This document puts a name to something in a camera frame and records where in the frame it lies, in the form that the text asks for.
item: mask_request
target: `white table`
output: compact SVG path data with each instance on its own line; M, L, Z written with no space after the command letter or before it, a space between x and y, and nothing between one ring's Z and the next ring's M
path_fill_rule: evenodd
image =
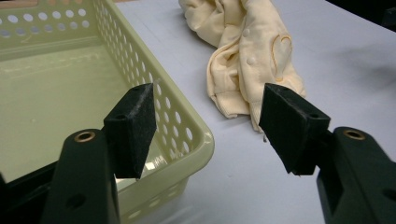
M307 100L371 134L396 161L396 33L324 0L274 0L293 39ZM177 0L118 3L215 136L215 154L184 194L138 223L324 223L316 178L288 175L250 119L226 119L206 95L215 50L185 22Z

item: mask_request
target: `crumpled fabric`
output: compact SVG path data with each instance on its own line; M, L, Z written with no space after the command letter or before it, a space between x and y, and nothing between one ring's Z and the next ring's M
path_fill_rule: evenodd
M292 44L271 0L178 0L188 26L217 47L206 69L207 94L226 118L250 115L259 127L265 83L305 97L291 64Z

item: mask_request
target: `basket hole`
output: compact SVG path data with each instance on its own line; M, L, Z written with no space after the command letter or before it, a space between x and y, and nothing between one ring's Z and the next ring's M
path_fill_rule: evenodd
M136 61L139 62L139 55L137 54L137 52L134 53L134 57L136 58Z
M167 144L165 135L163 135L163 144L164 144L164 145Z
M171 101L169 100L168 97L165 97L165 102L166 102L166 107L168 107L170 109L171 108Z
M53 31L52 26L50 26L50 25L45 25L44 30L47 31L48 33Z
M163 94L163 91L161 90L160 84L157 84L157 92L159 95Z
M155 119L157 120L157 122L160 122L160 115L157 113L157 111L155 111Z
M4 38L8 38L11 36L11 34L9 33L9 31L7 30L0 30L0 35Z
M59 11L52 12L53 18L59 20L61 18L61 13Z
M30 14L27 14L27 13L23 15L23 18L24 18L26 21L33 21L33 16L30 15Z
M142 69L143 69L143 72L146 72L146 65L143 62L142 62Z
M166 128L166 125L163 125L163 132L164 132L165 134L168 134L168 128Z
M152 74L151 73L148 73L148 78L149 78L150 82L153 82L154 79L152 78Z
M84 8L78 10L78 15L84 17L87 15L87 11Z
M40 12L40 13L38 13L38 18L39 18L40 20L42 20L42 21L46 21L49 17L47 16L46 13Z
M165 121L166 121L166 122L169 122L169 116L168 116L168 113L166 113L166 112L163 112L163 117L165 118Z
M158 99L155 100L158 109L161 109L161 103Z
M178 184L175 184L174 186L172 186L171 188L169 188L169 191L173 191L173 190L177 189L177 187L178 187Z
M139 71L139 69L136 67L136 69L135 69L135 70L136 70L136 74L137 74L137 76L138 76L138 77L140 77L140 71Z
M82 27L84 27L84 28L90 27L90 23L89 23L88 21L83 21L83 22L81 23L81 25L82 25Z
M186 134L189 137L189 139L192 140L192 132L189 128L186 128Z
M174 134L175 134L176 137L178 137L178 129L177 129L176 126L174 126Z
M170 150L169 154L170 154L172 160L174 160L176 158L176 153L172 149Z
M129 218L129 219L133 219L133 218L139 216L140 213L142 213L141 210L139 210L139 211L137 211L137 212L134 212L134 213L132 213L130 216L128 216L128 218Z
M36 26L32 26L32 28L30 28L30 31L31 31L32 34L34 34L34 35L38 35L38 33L40 33L40 30L39 30L38 27L36 27Z
M178 112L175 112L175 116L176 116L176 121L177 123L181 123L181 116Z
M131 79L134 80L134 73L131 72Z
M14 15L9 15L8 16L8 20L12 23L17 23L18 22L18 17L14 16Z
M26 35L26 32L22 28L17 28L15 32L17 35Z
M177 148L177 144L174 138L171 139L172 147Z
M66 10L66 17L73 18L74 17L74 12L72 10Z
M154 206L158 205L160 203L160 201L161 201L160 199L155 200L154 202L149 204L149 207L154 207Z
M78 28L78 25L75 21L70 22L70 28L72 28L73 30L76 30Z
M184 148L184 150L186 150L187 153L190 152L190 147L186 142L183 142L183 148Z
M175 196L176 194L177 194L177 190L172 191L172 192L170 192L170 193L168 194L168 197L173 197L173 196Z
M134 49L132 48L132 45L131 45L131 44L129 44L129 51L130 51L131 53L134 52Z

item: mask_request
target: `beige towel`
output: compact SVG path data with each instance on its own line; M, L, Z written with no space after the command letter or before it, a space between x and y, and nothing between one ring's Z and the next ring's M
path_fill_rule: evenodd
M291 64L291 37L271 0L179 0L189 27L217 47L207 66L207 93L226 118L250 114L259 127L265 83L305 96Z

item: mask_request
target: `cream plastic basket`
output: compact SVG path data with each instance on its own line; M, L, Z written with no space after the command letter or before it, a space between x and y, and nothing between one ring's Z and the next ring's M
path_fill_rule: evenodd
M69 134L101 129L148 82L158 128L143 177L118 180L123 223L183 192L213 154L211 132L112 1L0 9L0 172L11 181L58 160Z

